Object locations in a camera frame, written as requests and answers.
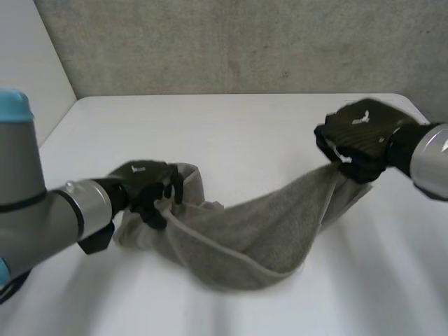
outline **black glove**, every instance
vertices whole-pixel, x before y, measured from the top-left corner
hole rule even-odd
[[[401,126],[417,123],[406,113],[373,99],[363,99],[327,115],[314,130],[316,144],[339,170],[357,183],[378,179],[388,167],[389,139]]]
[[[154,202],[163,196],[182,203],[183,177],[177,165],[158,161],[130,161],[117,168],[110,177],[120,179],[129,197],[129,209],[137,212],[142,221],[156,230],[163,230],[167,221],[155,208]]]

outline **light blue cap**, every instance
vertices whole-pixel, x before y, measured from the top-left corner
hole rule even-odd
[[[11,273],[8,266],[6,266],[5,260],[0,258],[0,289],[5,286],[11,280]]]
[[[0,123],[28,123],[33,117],[25,93],[0,88]]]

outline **gray concrete wall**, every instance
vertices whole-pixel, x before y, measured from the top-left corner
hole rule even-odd
[[[448,120],[448,1],[35,0],[78,98],[396,92]]]

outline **towel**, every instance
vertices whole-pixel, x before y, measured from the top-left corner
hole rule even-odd
[[[126,211],[113,236],[122,247],[154,250],[216,289],[255,290],[289,277],[304,262],[317,234],[371,188],[329,164],[285,187],[228,209],[206,202],[197,167],[179,163],[183,203],[156,202],[164,231]]]

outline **white wall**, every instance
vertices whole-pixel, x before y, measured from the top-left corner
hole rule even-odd
[[[28,95],[39,145],[76,101],[33,0],[0,0],[0,87]]]

